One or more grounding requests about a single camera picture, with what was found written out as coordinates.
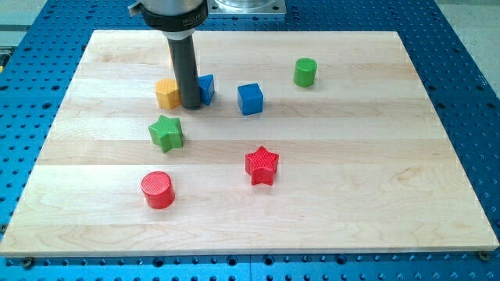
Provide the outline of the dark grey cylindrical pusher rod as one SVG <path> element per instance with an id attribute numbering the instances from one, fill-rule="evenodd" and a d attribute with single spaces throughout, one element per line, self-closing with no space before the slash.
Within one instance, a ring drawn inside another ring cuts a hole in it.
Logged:
<path id="1" fill-rule="evenodd" d="M 186 109 L 198 109 L 201 106 L 201 95 L 192 36 L 182 40 L 168 39 L 168 45 L 180 91 L 180 103 Z"/>

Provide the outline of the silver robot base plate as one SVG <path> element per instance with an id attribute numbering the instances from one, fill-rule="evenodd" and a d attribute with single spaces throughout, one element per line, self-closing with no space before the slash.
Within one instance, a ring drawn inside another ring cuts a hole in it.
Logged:
<path id="1" fill-rule="evenodd" d="M 285 0 L 208 0 L 212 15 L 225 16 L 284 16 Z"/>

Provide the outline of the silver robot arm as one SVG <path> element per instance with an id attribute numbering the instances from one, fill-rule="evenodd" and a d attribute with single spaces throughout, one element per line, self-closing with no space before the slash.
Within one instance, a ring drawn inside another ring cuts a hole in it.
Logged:
<path id="1" fill-rule="evenodd" d="M 201 106 L 198 69 L 192 35 L 208 17 L 206 0 L 137 0 L 128 6 L 132 16 L 162 31 L 169 45 L 180 103 L 186 109 Z"/>

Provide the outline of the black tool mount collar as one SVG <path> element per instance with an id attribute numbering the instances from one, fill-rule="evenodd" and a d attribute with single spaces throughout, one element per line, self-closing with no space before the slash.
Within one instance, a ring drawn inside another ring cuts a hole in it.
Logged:
<path id="1" fill-rule="evenodd" d="M 138 8 L 148 26 L 174 37 L 193 33 L 209 14 L 207 2 L 140 2 Z"/>

